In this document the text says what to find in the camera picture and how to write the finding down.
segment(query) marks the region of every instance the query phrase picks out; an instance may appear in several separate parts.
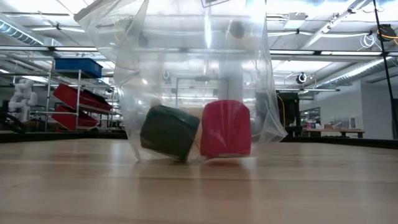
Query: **red block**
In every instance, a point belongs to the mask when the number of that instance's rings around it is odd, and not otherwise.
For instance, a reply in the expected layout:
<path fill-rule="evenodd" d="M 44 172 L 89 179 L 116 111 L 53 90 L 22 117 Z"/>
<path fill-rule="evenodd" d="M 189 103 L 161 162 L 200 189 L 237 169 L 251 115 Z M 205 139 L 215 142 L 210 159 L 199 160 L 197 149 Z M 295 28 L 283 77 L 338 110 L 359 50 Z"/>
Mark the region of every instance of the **red block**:
<path fill-rule="evenodd" d="M 250 112 L 243 103 L 220 100 L 207 104 L 202 128 L 200 152 L 207 159 L 250 155 Z"/>

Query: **workbench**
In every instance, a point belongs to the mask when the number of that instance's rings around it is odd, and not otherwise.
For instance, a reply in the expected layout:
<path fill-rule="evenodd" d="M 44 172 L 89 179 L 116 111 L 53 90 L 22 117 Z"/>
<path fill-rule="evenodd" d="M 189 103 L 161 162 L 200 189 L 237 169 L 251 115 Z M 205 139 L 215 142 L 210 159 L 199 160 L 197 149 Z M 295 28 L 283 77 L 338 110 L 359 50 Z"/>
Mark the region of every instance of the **workbench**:
<path fill-rule="evenodd" d="M 137 162 L 127 140 L 0 144 L 0 223 L 396 223 L 398 151 L 253 148 L 182 164 Z"/>
<path fill-rule="evenodd" d="M 308 132 L 308 136 L 311 137 L 312 133 L 318 133 L 317 136 L 322 135 L 322 133 L 340 133 L 341 136 L 346 137 L 347 133 L 358 134 L 358 138 L 363 138 L 365 133 L 362 129 L 303 129 L 304 132 Z"/>

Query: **clear plastic bag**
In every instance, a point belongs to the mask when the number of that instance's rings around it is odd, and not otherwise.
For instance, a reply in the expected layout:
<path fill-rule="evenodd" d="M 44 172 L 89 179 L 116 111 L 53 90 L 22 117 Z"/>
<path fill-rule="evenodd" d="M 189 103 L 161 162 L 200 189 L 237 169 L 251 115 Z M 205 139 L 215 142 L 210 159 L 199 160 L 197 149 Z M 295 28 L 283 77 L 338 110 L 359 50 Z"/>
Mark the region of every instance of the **clear plastic bag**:
<path fill-rule="evenodd" d="M 116 64 L 138 159 L 248 156 L 286 135 L 265 11 L 264 0 L 97 0 L 75 16 Z"/>

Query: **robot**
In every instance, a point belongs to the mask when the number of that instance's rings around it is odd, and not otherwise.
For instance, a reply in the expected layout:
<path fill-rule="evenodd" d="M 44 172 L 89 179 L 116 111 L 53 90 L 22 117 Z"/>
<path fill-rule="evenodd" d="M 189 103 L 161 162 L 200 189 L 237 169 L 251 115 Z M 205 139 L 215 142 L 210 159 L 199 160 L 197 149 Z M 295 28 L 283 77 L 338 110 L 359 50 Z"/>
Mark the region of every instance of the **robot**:
<path fill-rule="evenodd" d="M 15 84 L 15 92 L 8 103 L 10 112 L 15 112 L 21 109 L 19 120 L 25 122 L 29 120 L 29 111 L 31 106 L 37 104 L 37 94 L 32 91 L 33 80 L 22 79 L 18 84 Z"/>

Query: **shelving rack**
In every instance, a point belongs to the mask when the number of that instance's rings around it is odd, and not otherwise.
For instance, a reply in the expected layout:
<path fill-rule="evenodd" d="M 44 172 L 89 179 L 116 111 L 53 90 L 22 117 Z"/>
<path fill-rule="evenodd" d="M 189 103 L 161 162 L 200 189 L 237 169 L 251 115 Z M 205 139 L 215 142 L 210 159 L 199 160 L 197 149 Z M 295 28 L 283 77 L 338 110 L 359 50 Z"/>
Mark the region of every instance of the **shelving rack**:
<path fill-rule="evenodd" d="M 48 84 L 47 84 L 47 102 L 46 102 L 46 106 L 45 106 L 45 111 L 36 111 L 37 114 L 44 114 L 45 115 L 45 132 L 47 132 L 47 126 L 48 126 L 48 121 L 49 121 L 49 115 L 51 114 L 69 114 L 69 115 L 75 115 L 76 116 L 76 130 L 79 129 L 78 126 L 78 122 L 79 122 L 79 111 L 80 111 L 80 91 L 81 91 L 81 80 L 82 80 L 82 75 L 88 75 L 86 74 L 84 71 L 82 70 L 54 70 L 55 68 L 55 61 L 53 61 L 52 64 L 52 70 L 48 71 L 47 74 L 31 74 L 31 73 L 2 73 L 2 76 L 10 76 L 10 77 L 28 77 L 28 76 L 32 76 L 32 77 L 48 77 Z M 73 74 L 73 73 L 77 73 L 78 74 L 78 78 L 77 78 L 77 99 L 76 99 L 76 112 L 75 113 L 71 113 L 71 112 L 55 112 L 55 111 L 49 111 L 49 107 L 50 107 L 50 92 L 51 92 L 51 87 L 52 86 L 57 86 L 57 85 L 53 85 L 51 84 L 51 78 L 52 77 L 67 77 L 64 74 Z M 111 105 L 114 105 L 114 91 L 115 91 L 115 86 L 111 86 L 111 85 L 93 85 L 95 87 L 103 87 L 103 88 L 110 88 L 112 89 L 112 94 L 111 94 Z M 112 122 L 113 120 L 113 110 L 110 111 L 111 114 L 111 119 L 110 121 Z"/>

